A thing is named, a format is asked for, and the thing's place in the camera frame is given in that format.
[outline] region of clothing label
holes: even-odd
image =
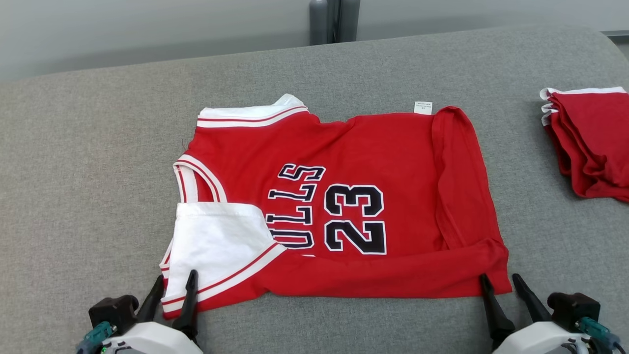
[[[415,109],[413,113],[432,114],[432,102],[415,101]]]

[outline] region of basketball jersey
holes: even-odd
[[[458,108],[321,123],[284,95],[206,108],[175,164],[166,318],[191,269],[200,311],[278,295],[463,297],[511,291],[474,129]]]
[[[541,90],[542,124],[580,197],[629,202],[629,94],[622,87]]]

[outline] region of striped trim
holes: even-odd
[[[280,244],[274,243],[269,248],[267,248],[260,256],[255,258],[251,263],[244,266],[241,270],[236,273],[230,275],[229,277],[220,280],[212,285],[204,287],[200,289],[197,293],[197,301],[201,302],[209,299],[212,296],[218,295],[229,288],[232,288],[239,283],[242,283],[246,279],[250,278],[260,270],[262,270],[265,266],[267,266],[271,261],[273,261],[277,256],[279,256],[282,252],[284,252],[286,248],[281,246]],[[173,312],[181,309],[184,304],[184,295],[173,295],[170,297],[165,297],[162,299],[162,307],[164,308],[164,312]]]
[[[212,171],[210,171],[201,161],[195,159],[190,155],[184,154],[179,158],[179,160],[174,163],[173,166],[185,166],[191,168],[193,171],[197,172],[201,177],[203,177],[205,182],[208,184],[210,192],[212,193],[212,197],[214,198],[214,202],[227,202],[227,196],[225,195],[223,185],[221,185],[221,182],[218,180],[216,175],[214,175]]]
[[[201,128],[227,128],[227,127],[266,127],[289,117],[295,113],[308,111],[305,106],[290,107],[279,113],[262,117],[216,117],[208,118],[199,116],[197,127]]]
[[[164,255],[164,258],[162,258],[162,261],[159,264],[159,268],[162,271],[164,278],[166,279],[168,279],[168,276],[170,274],[169,270],[170,270],[170,250],[171,249],[172,249],[172,239],[170,239],[170,244],[168,245],[168,248],[166,249],[166,254]]]
[[[545,88],[540,91],[540,97],[543,100],[548,100],[551,94],[584,94],[584,93],[626,93],[625,89],[621,86],[616,86],[615,88],[584,88],[584,89],[573,89],[570,91],[559,91],[554,88]]]
[[[182,203],[196,203],[199,201],[199,192],[194,172],[185,167],[173,165],[179,185],[179,195]]]

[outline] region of gray fabric surface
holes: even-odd
[[[500,28],[68,72],[0,86],[0,343],[69,353],[103,297],[143,299],[172,235],[171,164],[205,106],[284,93],[322,120],[461,107],[476,128],[509,271],[584,292],[629,341],[629,206],[579,200],[540,124],[543,87],[629,87],[604,36]],[[515,294],[499,297],[529,323]],[[266,295],[204,312],[208,353],[486,353],[482,301]]]

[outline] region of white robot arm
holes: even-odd
[[[138,301],[131,295],[103,299],[89,309],[94,330],[79,344],[77,354],[203,354],[196,344],[197,279],[192,270],[181,314],[172,327],[153,322],[164,293],[163,276],[157,278],[137,314]]]
[[[483,275],[480,281],[493,354],[543,354],[559,347],[572,354],[612,354],[614,350],[626,354],[620,339],[597,322],[601,308],[597,301],[581,293],[552,293],[548,297],[548,306],[554,310],[551,315],[522,277],[514,274],[518,297],[533,319],[533,324],[516,331],[500,308],[489,278]]]

